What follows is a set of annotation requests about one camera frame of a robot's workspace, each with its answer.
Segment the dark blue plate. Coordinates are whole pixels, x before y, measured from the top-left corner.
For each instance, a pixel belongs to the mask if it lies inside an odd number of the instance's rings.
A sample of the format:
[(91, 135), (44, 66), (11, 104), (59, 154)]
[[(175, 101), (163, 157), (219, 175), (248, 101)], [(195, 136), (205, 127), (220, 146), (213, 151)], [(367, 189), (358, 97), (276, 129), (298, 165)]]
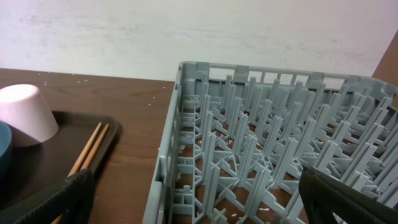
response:
[(1, 179), (4, 178), (8, 171), (12, 157), (12, 132), (10, 127), (1, 121)]

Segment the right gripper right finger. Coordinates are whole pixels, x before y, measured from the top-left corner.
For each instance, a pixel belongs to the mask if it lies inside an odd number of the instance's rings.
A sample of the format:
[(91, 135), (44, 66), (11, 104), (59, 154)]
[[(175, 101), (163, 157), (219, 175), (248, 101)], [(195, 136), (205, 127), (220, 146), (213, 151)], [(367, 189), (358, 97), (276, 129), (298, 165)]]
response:
[(397, 211), (312, 168), (304, 167), (298, 185), (310, 224), (397, 223)]

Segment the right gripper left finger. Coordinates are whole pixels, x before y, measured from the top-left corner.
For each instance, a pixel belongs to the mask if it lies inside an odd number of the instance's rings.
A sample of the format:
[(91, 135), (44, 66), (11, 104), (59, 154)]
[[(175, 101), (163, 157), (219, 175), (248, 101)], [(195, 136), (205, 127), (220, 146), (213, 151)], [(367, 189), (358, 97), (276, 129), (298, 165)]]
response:
[(89, 169), (79, 170), (27, 200), (1, 211), (1, 223), (52, 223), (66, 214), (64, 223), (88, 223), (95, 196)]

